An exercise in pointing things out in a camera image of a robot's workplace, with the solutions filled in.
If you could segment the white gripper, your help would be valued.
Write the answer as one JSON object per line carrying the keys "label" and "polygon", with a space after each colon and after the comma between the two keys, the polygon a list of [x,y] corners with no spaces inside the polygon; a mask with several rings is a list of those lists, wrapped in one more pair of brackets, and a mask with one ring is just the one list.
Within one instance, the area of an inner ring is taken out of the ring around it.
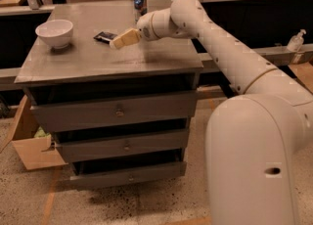
{"label": "white gripper", "polygon": [[127,29],[119,35],[118,39],[110,42],[110,47],[118,50],[138,43],[141,37],[147,41],[156,41],[165,37],[191,38],[190,34],[174,23],[169,8],[146,13],[137,21],[137,28]]}

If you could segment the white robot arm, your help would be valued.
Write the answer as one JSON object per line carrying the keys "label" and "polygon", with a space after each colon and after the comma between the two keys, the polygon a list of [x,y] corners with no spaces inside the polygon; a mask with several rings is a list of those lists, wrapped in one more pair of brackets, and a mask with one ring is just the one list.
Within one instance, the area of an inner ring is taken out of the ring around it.
{"label": "white robot arm", "polygon": [[216,24],[199,0],[173,0],[111,41],[198,39],[235,87],[211,114],[205,164],[212,225],[300,225],[293,154],[313,141],[313,96]]}

